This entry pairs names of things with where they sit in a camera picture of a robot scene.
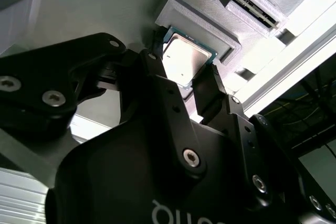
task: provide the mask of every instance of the white surface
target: white surface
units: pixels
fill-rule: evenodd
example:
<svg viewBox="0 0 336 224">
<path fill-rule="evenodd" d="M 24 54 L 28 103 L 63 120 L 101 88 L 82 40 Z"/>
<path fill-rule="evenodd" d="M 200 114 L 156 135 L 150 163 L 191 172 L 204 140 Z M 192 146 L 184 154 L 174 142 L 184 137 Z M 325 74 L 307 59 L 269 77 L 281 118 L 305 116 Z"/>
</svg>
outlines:
<svg viewBox="0 0 336 224">
<path fill-rule="evenodd" d="M 100 134 L 110 129 L 110 127 L 79 115 L 75 115 L 73 117 L 70 127 L 73 135 L 87 140 L 99 136 Z"/>
<path fill-rule="evenodd" d="M 242 88 L 247 83 L 243 77 L 237 75 L 236 73 L 229 73 L 223 79 L 223 85 L 226 89 L 231 89 L 234 92 L 237 92 L 239 89 Z"/>
<path fill-rule="evenodd" d="M 246 55 L 243 59 L 242 66 L 252 73 L 258 73 L 265 67 L 276 55 L 284 48 L 285 44 L 278 38 L 264 38 Z"/>
<path fill-rule="evenodd" d="M 286 24 L 289 30 L 295 36 L 300 35 L 322 13 L 324 13 L 336 0 L 304 0 L 298 8 L 289 15 Z"/>
<path fill-rule="evenodd" d="M 245 102 L 250 96 L 261 89 L 271 78 L 279 73 L 284 67 L 296 59 L 306 48 L 325 34 L 336 24 L 336 4 L 333 4 L 315 22 L 305 29 L 292 43 L 290 43 L 279 55 L 255 75 L 235 96 Z"/>
<path fill-rule="evenodd" d="M 336 38 L 334 37 L 327 45 L 318 50 L 309 60 L 305 61 L 293 72 L 289 73 L 283 80 L 275 85 L 266 95 L 256 101 L 252 106 L 246 108 L 245 114 L 251 117 L 259 113 L 275 99 L 285 93 L 295 83 L 309 74 L 313 69 L 331 57 L 336 50 Z"/>
</svg>

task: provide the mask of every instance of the cable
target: cable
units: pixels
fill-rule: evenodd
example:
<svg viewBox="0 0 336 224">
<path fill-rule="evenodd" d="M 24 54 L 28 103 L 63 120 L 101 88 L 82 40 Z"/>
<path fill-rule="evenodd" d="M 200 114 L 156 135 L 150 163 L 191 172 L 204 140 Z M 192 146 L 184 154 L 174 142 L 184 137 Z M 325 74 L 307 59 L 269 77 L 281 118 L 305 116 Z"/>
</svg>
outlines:
<svg viewBox="0 0 336 224">
<path fill-rule="evenodd" d="M 332 81 L 332 84 L 334 85 L 334 84 L 336 84 L 336 80 L 333 80 Z M 299 98 L 296 98 L 295 100 L 296 101 L 298 101 L 298 100 L 300 100 L 300 99 L 302 99 L 302 98 L 304 98 L 304 97 L 306 97 L 306 96 L 308 96 L 309 94 L 308 93 L 306 93 L 306 94 L 304 94 L 304 95 L 302 95 L 301 97 L 299 97 Z M 290 102 L 287 102 L 287 103 L 285 103 L 284 104 L 284 106 L 287 106 L 287 105 L 289 105 L 290 104 Z M 277 111 L 277 110 L 280 110 L 281 108 L 283 108 L 283 107 L 278 107 L 278 108 L 276 108 L 276 109 L 274 109 L 274 110 L 271 110 L 270 112 L 267 112 L 266 114 L 264 114 L 264 116 L 267 116 L 267 115 L 269 115 L 270 113 L 273 113 L 273 112 L 275 112 L 275 111 Z"/>
<path fill-rule="evenodd" d="M 308 128 L 310 128 L 310 125 L 304 120 L 302 119 L 298 114 L 294 113 L 293 111 L 291 111 L 289 108 L 285 107 L 284 105 L 282 105 L 281 103 L 275 102 L 277 105 L 281 106 L 282 108 L 284 108 L 285 110 L 287 110 L 289 113 L 291 113 L 292 115 L 295 115 L 302 123 L 304 123 Z"/>
<path fill-rule="evenodd" d="M 283 125 L 293 125 L 293 124 L 297 124 L 297 123 L 300 123 L 302 121 L 305 121 L 307 120 L 309 117 L 311 117 L 317 110 L 319 109 L 319 107 L 317 107 L 316 109 L 314 109 L 313 112 L 311 112 L 309 115 L 307 115 L 305 118 L 303 119 L 300 119 L 298 121 L 295 121 L 295 122 L 292 122 L 292 123 L 283 123 Z"/>
<path fill-rule="evenodd" d="M 299 98 L 297 98 L 297 99 L 295 99 L 296 101 L 298 101 L 298 100 L 300 100 L 300 99 L 302 99 L 302 98 L 304 98 L 304 97 L 306 97 L 306 96 L 308 96 L 309 94 L 304 94 L 303 96 L 301 96 L 301 97 L 299 97 Z M 283 106 L 287 106 L 287 105 L 289 105 L 290 104 L 290 102 L 287 102 L 287 103 L 285 103 Z M 275 112 L 275 111 L 277 111 L 277 110 L 280 110 L 281 108 L 283 108 L 282 106 L 280 106 L 280 107 L 278 107 L 278 108 L 276 108 L 276 109 L 274 109 L 274 110 L 271 110 L 270 112 L 267 112 L 264 116 L 267 116 L 267 115 L 269 115 L 270 113 L 273 113 L 273 112 Z"/>
<path fill-rule="evenodd" d="M 328 148 L 328 150 L 331 152 L 331 154 L 334 156 L 334 158 L 336 158 L 335 152 L 332 150 L 332 148 L 330 148 L 330 146 L 328 144 L 325 144 L 326 148 Z"/>
</svg>

